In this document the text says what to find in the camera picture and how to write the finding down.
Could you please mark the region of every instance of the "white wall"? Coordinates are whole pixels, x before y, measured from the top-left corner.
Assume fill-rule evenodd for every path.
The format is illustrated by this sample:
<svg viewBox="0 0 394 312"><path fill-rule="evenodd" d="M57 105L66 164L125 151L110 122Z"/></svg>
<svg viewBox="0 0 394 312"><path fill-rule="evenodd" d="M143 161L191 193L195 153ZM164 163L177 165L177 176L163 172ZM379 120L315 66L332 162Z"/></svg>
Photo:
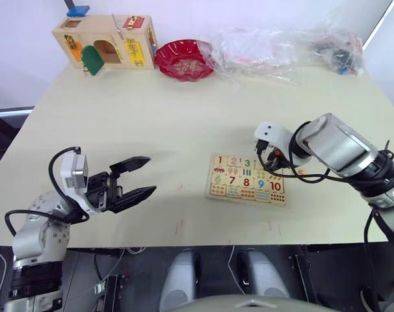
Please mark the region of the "white wall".
<svg viewBox="0 0 394 312"><path fill-rule="evenodd" d="M364 51L367 71L394 105L394 7Z"/></svg>
<svg viewBox="0 0 394 312"><path fill-rule="evenodd" d="M149 14L159 45L224 27L293 28L330 17L366 39L391 0L75 0L89 14ZM51 35L65 17L63 0L0 0L0 108L35 105L67 64Z"/></svg>

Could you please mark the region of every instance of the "wooden puzzle board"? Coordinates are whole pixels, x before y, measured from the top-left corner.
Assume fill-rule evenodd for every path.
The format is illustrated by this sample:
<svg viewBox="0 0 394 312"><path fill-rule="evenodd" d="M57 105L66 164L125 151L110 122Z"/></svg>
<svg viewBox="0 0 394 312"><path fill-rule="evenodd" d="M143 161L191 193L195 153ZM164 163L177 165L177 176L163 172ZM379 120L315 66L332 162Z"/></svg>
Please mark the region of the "wooden puzzle board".
<svg viewBox="0 0 394 312"><path fill-rule="evenodd" d="M221 200L266 205L285 205L283 178L264 171L250 157L215 153L211 157L207 196Z"/></svg>

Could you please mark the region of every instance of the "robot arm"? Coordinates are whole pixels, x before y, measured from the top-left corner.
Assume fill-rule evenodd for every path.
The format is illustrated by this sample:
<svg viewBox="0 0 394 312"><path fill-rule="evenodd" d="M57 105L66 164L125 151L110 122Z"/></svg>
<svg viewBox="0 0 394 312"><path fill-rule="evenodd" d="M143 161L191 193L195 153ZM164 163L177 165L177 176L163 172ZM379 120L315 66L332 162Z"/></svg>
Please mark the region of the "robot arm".
<svg viewBox="0 0 394 312"><path fill-rule="evenodd" d="M263 122L257 127L255 137L262 146L274 146L265 164L268 171L290 168L290 152L295 167L307 163L311 157L317 158L377 210L376 223L394 243L394 154L387 147L378 151L332 114L305 123L295 135L283 127Z"/></svg>
<svg viewBox="0 0 394 312"><path fill-rule="evenodd" d="M89 177L86 155L79 148L64 154L60 170L64 194L48 192L29 207L30 212L51 216L24 211L26 222L14 235L14 271L6 312L52 312L62 307L62 261L70 240L70 224L82 222L83 215L108 210L119 213L149 197L155 186L123 194L116 182L121 173L136 170L149 160L133 157L112 165L109 174L102 172ZM10 213L5 216L7 223Z"/></svg>

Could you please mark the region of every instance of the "printed number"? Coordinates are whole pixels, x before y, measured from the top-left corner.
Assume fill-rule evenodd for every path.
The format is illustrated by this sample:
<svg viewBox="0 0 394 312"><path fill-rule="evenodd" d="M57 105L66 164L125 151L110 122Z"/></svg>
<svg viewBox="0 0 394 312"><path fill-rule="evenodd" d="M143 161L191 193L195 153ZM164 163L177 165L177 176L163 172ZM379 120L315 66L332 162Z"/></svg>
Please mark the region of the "printed number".
<svg viewBox="0 0 394 312"><path fill-rule="evenodd" d="M279 183L277 183L277 182L271 182L270 183L270 187L271 187L271 189L272 190L281 190L281 185L279 184Z"/></svg>

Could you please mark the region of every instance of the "table surface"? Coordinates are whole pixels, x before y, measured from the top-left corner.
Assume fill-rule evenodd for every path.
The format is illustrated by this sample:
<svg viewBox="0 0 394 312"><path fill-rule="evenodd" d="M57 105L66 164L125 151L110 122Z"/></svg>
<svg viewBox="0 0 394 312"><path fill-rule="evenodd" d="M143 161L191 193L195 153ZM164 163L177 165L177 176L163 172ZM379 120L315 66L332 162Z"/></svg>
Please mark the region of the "table surface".
<svg viewBox="0 0 394 312"><path fill-rule="evenodd" d="M71 247L361 242L369 207L344 183L286 179L285 208L205 196L213 152L255 157L259 122L294 131L326 112L381 149L390 139L394 151L394 110L367 74L310 67L300 69L298 85L245 78L237 88L216 75L181 83L158 71L103 70L91 77L68 66L0 162L0 245L12 244L4 213L28 208L52 189L47 164L68 146L82 147L90 174L132 156L150 156L119 183L125 192L157 185L135 207L72 226ZM304 169L324 171L317 161ZM24 222L23 216L12 218L16 228ZM370 239L386 238L373 224Z"/></svg>

